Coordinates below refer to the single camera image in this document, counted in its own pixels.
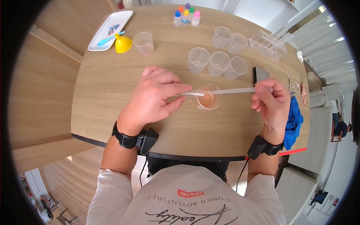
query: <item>black cable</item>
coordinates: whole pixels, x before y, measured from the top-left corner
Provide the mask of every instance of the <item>black cable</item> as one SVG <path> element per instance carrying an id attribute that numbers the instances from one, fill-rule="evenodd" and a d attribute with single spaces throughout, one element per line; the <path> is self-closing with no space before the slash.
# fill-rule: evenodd
<path id="1" fill-rule="evenodd" d="M 246 160 L 245 165 L 244 165 L 244 167 L 243 167 L 243 170 L 241 171 L 240 176 L 239 176 L 239 178 L 238 178 L 238 181 L 236 182 L 236 193 L 238 192 L 238 184 L 239 184 L 240 177 L 241 177 L 241 175 L 243 174 L 244 169 L 245 169 L 246 164 L 247 164 L 247 162 L 249 161 L 249 159 L 250 159 L 250 157 L 248 157 L 248 159 Z"/>
<path id="2" fill-rule="evenodd" d="M 144 169 L 145 169 L 145 165 L 146 165 L 146 162 L 147 162 L 147 161 L 148 161 L 148 152 L 146 153 L 145 163 L 144 163 L 143 169 L 141 170 L 140 177 L 139 177 L 139 179 L 140 179 L 140 186 L 141 186 L 141 187 L 143 187 L 143 184 L 142 184 L 142 182 L 141 182 L 141 174 L 143 174 L 143 171 L 144 171 Z"/>

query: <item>blue towel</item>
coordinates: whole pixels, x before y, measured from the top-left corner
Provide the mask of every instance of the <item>blue towel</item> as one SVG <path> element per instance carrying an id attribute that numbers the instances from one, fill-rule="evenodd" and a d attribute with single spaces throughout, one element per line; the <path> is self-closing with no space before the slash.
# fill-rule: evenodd
<path id="1" fill-rule="evenodd" d="M 288 122 L 285 127 L 284 147 L 290 150 L 299 137 L 301 124 L 304 122 L 304 117 L 300 113 L 299 104 L 296 97 L 293 96 L 290 101 L 290 111 Z"/>

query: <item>test tube rack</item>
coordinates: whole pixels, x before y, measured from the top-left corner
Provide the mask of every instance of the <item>test tube rack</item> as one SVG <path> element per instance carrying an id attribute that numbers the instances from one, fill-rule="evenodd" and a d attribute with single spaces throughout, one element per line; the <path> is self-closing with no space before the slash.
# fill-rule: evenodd
<path id="1" fill-rule="evenodd" d="M 269 35 L 262 30 L 256 32 L 250 39 L 248 39 L 249 48 L 266 55 L 267 57 L 278 60 L 284 56 L 287 51 L 285 43 L 289 41 L 291 35 L 285 34 L 282 38 Z"/>

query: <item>rectangular tray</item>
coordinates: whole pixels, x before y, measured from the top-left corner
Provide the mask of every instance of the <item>rectangular tray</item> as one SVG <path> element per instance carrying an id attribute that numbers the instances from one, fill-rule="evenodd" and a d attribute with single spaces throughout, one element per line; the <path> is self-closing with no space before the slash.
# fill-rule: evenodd
<path id="1" fill-rule="evenodd" d="M 114 43 L 115 39 L 108 41 L 106 44 L 102 46 L 98 46 L 99 41 L 106 39 L 108 37 L 113 36 L 114 34 L 108 35 L 109 28 L 113 25 L 120 24 L 116 30 L 116 33 L 119 33 L 124 28 L 127 21 L 130 19 L 134 12 L 133 11 L 121 11 L 112 13 L 106 18 L 101 27 L 98 29 L 93 39 L 91 40 L 89 47 L 87 48 L 89 51 L 105 51 L 108 50 Z"/>

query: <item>clear plastic cup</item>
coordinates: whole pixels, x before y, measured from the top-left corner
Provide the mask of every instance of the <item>clear plastic cup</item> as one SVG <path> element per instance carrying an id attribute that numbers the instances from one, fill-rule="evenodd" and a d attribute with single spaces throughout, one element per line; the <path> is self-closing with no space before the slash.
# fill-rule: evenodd
<path id="1" fill-rule="evenodd" d="M 248 45 L 247 39 L 239 33 L 233 34 L 226 49 L 230 54 L 237 55 Z"/>
<path id="2" fill-rule="evenodd" d="M 230 57 L 222 51 L 210 56 L 209 73 L 215 77 L 221 76 L 230 66 Z"/>
<path id="3" fill-rule="evenodd" d="M 247 72 L 246 62 L 238 57 L 234 56 L 231 58 L 230 67 L 225 71 L 224 75 L 227 79 L 235 79 Z"/>
<path id="4" fill-rule="evenodd" d="M 141 55 L 147 56 L 154 52 L 153 36 L 149 32 L 141 32 L 132 41 Z"/>
<path id="5" fill-rule="evenodd" d="M 211 43 L 215 48 L 222 49 L 231 39 L 232 34 L 226 27 L 216 27 Z"/>
<path id="6" fill-rule="evenodd" d="M 189 70 L 193 73 L 201 73 L 210 62 L 210 54 L 203 48 L 194 48 L 189 52 Z"/>
<path id="7" fill-rule="evenodd" d="M 194 99 L 196 108 L 213 110 L 220 106 L 221 95 L 206 94 L 207 91 L 216 91 L 219 90 L 219 88 L 212 84 L 204 84 L 203 86 L 199 87 L 198 90 L 205 91 L 205 96 L 203 98 Z"/>

